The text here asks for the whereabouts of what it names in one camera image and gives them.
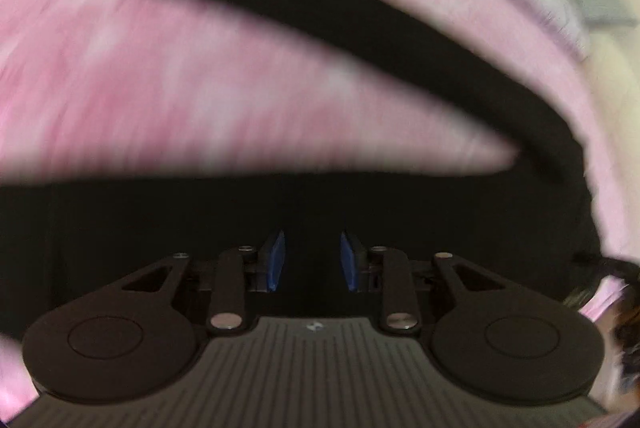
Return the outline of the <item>black trousers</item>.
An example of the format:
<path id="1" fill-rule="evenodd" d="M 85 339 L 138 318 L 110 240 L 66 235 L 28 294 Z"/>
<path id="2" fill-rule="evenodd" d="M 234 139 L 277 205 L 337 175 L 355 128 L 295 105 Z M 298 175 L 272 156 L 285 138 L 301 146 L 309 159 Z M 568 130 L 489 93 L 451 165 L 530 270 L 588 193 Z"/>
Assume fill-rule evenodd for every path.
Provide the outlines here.
<path id="1" fill-rule="evenodd" d="M 175 252 L 208 254 L 283 232 L 281 289 L 326 301 L 338 237 L 416 260 L 450 251 L 568 307 L 602 279 L 582 146 L 535 92 L 382 0 L 198 0 L 328 45 L 518 144 L 485 175 L 314 170 L 224 177 L 89 178 L 1 189 L 1 330 Z"/>

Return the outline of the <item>pink floral blanket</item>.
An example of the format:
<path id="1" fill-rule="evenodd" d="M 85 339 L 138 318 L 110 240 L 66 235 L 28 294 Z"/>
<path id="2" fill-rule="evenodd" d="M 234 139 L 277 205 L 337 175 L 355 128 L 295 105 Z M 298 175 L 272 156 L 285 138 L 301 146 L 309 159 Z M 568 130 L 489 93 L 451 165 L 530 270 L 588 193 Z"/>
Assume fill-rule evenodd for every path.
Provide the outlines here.
<path id="1" fill-rule="evenodd" d="M 382 0 L 535 92 L 584 151 L 602 255 L 626 255 L 622 185 L 584 62 L 518 37 L 502 0 Z M 198 0 L 1 0 L 1 188 L 89 178 L 314 170 L 485 175 L 518 144 L 326 44 Z M 459 254 L 411 263 L 421 328 L 392 334 L 321 272 L 326 301 L 250 295 L 236 334 L 207 327 L 217 257 L 175 252 L 1 331 L 6 427 L 637 426 L 591 398 L 597 317 Z"/>

